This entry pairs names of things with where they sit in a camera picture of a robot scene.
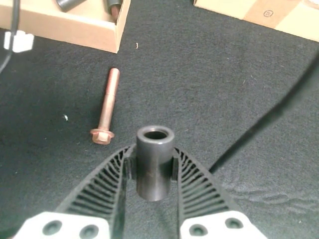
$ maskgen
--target tube opening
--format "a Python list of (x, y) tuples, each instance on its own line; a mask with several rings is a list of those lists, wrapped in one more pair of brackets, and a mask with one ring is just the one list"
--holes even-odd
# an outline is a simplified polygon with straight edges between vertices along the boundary
[(166, 138), (168, 134), (166, 132), (157, 130), (157, 131), (146, 132), (144, 136), (149, 139), (163, 139), (163, 138)]

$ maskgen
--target black cable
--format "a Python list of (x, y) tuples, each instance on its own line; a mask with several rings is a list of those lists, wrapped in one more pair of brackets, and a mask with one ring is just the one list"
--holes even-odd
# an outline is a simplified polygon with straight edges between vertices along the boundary
[(0, 65), (0, 75), (4, 68), (9, 63), (11, 56), (13, 54), (13, 41), (14, 36), (16, 35), (16, 32), (18, 30), (19, 26), (19, 15), (20, 15), (20, 0), (13, 0), (13, 7), (12, 7), (12, 17), (11, 17), (11, 36), (10, 36), (10, 42), (9, 42), (9, 49), (7, 51), (7, 54)]
[(209, 169), (210, 173), (214, 173), (225, 162), (227, 162), (240, 148), (244, 147), (258, 133), (267, 126), (271, 125), (279, 119), (287, 110), (291, 109), (294, 104), (300, 100), (306, 89), (319, 82), (319, 52), (304, 72), (300, 80), (291, 88), (282, 100), (277, 103), (270, 111), (263, 115), (249, 130), (247, 130), (226, 152), (217, 159), (217, 161)]

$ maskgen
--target mounting hole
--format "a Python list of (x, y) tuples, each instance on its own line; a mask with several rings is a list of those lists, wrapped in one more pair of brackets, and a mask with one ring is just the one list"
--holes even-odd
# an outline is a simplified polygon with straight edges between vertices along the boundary
[(195, 224), (195, 225), (190, 227), (189, 233), (191, 236), (201, 237), (201, 236), (207, 235), (208, 231), (207, 231), (206, 227), (204, 227), (203, 225)]
[(150, 131), (146, 132), (144, 136), (149, 139), (163, 139), (167, 137), (167, 133), (163, 131)]
[(243, 224), (236, 218), (229, 218), (225, 221), (225, 224), (230, 229), (240, 229), (243, 228)]
[(99, 228), (96, 225), (88, 225), (84, 227), (80, 232), (81, 239), (93, 239), (99, 233)]
[(50, 236), (59, 232), (61, 227), (62, 227), (61, 221), (58, 221), (58, 220), (51, 221), (44, 226), (42, 233), (45, 234), (46, 236)]

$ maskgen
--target white plastic clip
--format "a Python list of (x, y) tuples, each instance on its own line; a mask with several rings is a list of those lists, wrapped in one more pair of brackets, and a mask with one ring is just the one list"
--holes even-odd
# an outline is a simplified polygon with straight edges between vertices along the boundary
[[(11, 32), (7, 31), (4, 35), (4, 48), (9, 49)], [(18, 30), (13, 40), (12, 50), (15, 53), (32, 50), (34, 35), (26, 34), (24, 31)]]

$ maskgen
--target cardboard box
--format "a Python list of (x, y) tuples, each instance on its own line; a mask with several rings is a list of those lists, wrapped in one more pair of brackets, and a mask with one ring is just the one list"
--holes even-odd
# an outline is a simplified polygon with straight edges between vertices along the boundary
[[(12, 0), (0, 0), (0, 27), (10, 29)], [(55, 0), (21, 0), (19, 30), (58, 41), (117, 53), (131, 0), (123, 0), (115, 24), (103, 0), (86, 0), (61, 12)]]
[(319, 41), (319, 0), (194, 0), (194, 5)]

